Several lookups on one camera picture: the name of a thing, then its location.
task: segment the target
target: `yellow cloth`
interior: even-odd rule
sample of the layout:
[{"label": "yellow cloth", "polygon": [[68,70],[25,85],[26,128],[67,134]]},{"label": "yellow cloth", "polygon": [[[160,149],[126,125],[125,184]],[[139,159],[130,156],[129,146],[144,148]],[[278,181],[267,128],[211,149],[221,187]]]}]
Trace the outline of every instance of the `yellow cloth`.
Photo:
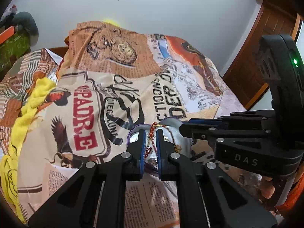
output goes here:
[{"label": "yellow cloth", "polygon": [[1,186],[4,197],[16,207],[17,216],[24,222],[18,201],[17,192],[17,169],[23,141],[25,140],[28,127],[37,113],[37,107],[41,105],[49,92],[56,87],[54,81],[48,78],[38,79],[36,86],[28,98],[27,103],[21,108],[21,117],[18,117],[12,127],[9,142],[9,154],[4,155],[0,164]]},{"label": "yellow cloth", "polygon": [[104,20],[102,20],[103,22],[106,22],[106,23],[110,23],[110,24],[112,24],[113,26],[117,26],[117,27],[120,27],[120,25],[116,22],[116,21],[114,21],[114,20],[111,20],[111,19],[104,19]]}]

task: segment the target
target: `blue gripper pad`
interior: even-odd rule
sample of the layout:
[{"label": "blue gripper pad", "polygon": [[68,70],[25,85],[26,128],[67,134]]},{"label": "blue gripper pad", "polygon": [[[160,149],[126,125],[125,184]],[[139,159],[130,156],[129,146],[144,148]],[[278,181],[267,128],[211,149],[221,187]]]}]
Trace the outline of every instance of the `blue gripper pad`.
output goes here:
[{"label": "blue gripper pad", "polygon": [[140,178],[143,177],[143,170],[144,170],[144,166],[145,166],[145,154],[146,154],[146,132],[144,131],[143,138],[142,138],[140,161],[139,161]]},{"label": "blue gripper pad", "polygon": [[157,154],[157,168],[158,168],[158,178],[161,179],[162,178],[162,160],[161,160],[161,150],[160,150],[160,147],[159,147],[159,133],[158,133],[158,130],[156,130],[156,154]]},{"label": "blue gripper pad", "polygon": [[203,124],[203,125],[220,125],[222,123],[221,120],[217,119],[195,119],[191,118],[188,123],[194,123],[194,124]]}]

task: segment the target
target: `wooden door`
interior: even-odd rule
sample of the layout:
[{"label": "wooden door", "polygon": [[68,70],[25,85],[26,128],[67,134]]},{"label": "wooden door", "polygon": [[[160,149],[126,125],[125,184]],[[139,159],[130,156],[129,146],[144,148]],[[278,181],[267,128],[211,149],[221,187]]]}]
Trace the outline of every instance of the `wooden door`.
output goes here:
[{"label": "wooden door", "polygon": [[259,91],[268,87],[256,65],[255,56],[260,37],[280,33],[291,35],[294,26],[293,16],[270,3],[262,4],[243,47],[223,77],[228,87],[246,108],[253,105],[251,100]]}]

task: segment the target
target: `eagle illustration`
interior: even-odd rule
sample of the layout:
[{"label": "eagle illustration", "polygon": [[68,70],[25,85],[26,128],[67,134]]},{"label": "eagle illustration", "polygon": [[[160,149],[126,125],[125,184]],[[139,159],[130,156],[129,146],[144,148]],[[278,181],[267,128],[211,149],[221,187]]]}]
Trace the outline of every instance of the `eagle illustration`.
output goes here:
[{"label": "eagle illustration", "polygon": [[60,158],[60,165],[68,168],[80,168],[88,161],[94,161],[98,164],[103,163],[102,156],[89,155],[87,157],[75,155],[72,152],[69,140],[67,137],[67,128],[62,124],[62,119],[55,117],[52,119],[52,132],[57,144],[57,152],[53,157],[53,161],[49,161],[51,164],[55,163],[55,157]]}]

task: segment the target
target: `metal screw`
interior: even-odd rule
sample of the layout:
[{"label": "metal screw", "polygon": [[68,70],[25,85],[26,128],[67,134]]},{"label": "metal screw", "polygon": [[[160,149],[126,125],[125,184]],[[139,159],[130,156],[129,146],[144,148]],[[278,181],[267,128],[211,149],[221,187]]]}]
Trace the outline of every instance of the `metal screw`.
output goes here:
[{"label": "metal screw", "polygon": [[87,168],[93,168],[95,166],[95,163],[93,161],[89,161],[89,162],[86,162],[86,165],[85,165]]},{"label": "metal screw", "polygon": [[224,142],[224,138],[217,138],[216,141],[217,142]]},{"label": "metal screw", "polygon": [[173,159],[178,159],[180,157],[179,153],[171,153],[170,156]]},{"label": "metal screw", "polygon": [[207,163],[207,168],[209,168],[210,170],[213,170],[216,168],[216,164],[213,162],[208,162]]},{"label": "metal screw", "polygon": [[123,157],[123,158],[125,158],[125,159],[129,158],[130,156],[131,156],[131,154],[130,154],[129,152],[123,152],[123,153],[121,154],[121,157]]}]

